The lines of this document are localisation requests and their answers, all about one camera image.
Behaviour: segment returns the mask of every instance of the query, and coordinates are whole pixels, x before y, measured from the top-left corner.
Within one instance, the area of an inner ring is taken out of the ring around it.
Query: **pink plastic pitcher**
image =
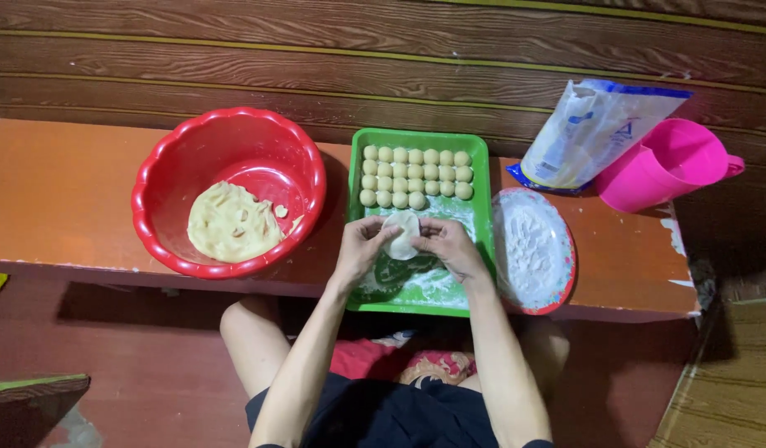
[[[608,206],[635,213],[738,175],[742,158],[730,156],[715,134],[686,119],[666,119],[596,178]]]

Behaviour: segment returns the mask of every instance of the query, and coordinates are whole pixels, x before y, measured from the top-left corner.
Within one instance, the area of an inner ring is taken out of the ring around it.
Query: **person's left hand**
[[[338,262],[332,280],[337,280],[339,288],[350,290],[358,284],[372,269],[383,243],[396,237],[402,229],[397,226],[381,230],[385,217],[368,216],[344,226],[342,248],[338,252]]]

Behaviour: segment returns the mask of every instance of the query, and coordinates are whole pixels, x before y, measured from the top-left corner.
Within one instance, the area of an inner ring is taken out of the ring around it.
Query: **bowl rim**
[[[268,119],[279,126],[286,128],[289,132],[295,135],[295,138],[298,139],[300,144],[306,150],[308,158],[315,167],[315,174],[313,176],[315,197],[312,198],[311,202],[303,211],[302,219],[297,224],[296,228],[292,229],[286,238],[275,245],[275,247],[257,257],[238,263],[226,263],[223,265],[202,265],[200,263],[185,260],[166,249],[159,242],[155,231],[152,230],[153,227],[150,224],[149,216],[144,207],[145,188],[149,172],[153,169],[153,166],[169,145],[176,143],[181,137],[192,132],[193,129],[203,127],[213,119],[223,119],[239,115]],[[239,278],[255,273],[258,270],[262,270],[278,261],[280,258],[288,256],[289,253],[306,239],[311,230],[314,229],[314,226],[319,219],[319,214],[322,212],[326,189],[327,179],[325,174],[325,164],[322,161],[320,151],[314,143],[314,140],[312,140],[308,134],[298,126],[298,124],[269,110],[255,109],[252,107],[217,109],[184,121],[156,143],[150,155],[142,162],[142,165],[140,165],[134,188],[131,191],[132,221],[134,223],[134,230],[137,232],[144,247],[154,258],[159,260],[160,263],[167,266],[169,269],[177,273],[206,280]]]

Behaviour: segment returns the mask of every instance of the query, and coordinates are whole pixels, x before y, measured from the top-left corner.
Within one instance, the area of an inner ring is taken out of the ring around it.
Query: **person's right hand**
[[[454,219],[435,218],[419,218],[419,224],[422,236],[413,237],[411,245],[436,255],[460,284],[488,276],[483,259],[463,224]]]

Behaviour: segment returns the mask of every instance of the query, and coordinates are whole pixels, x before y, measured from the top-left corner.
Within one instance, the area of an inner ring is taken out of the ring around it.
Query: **pitcher handle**
[[[727,173],[725,176],[723,176],[723,178],[734,177],[746,170],[746,163],[743,162],[742,157],[727,156],[727,162],[729,167],[727,168]]]

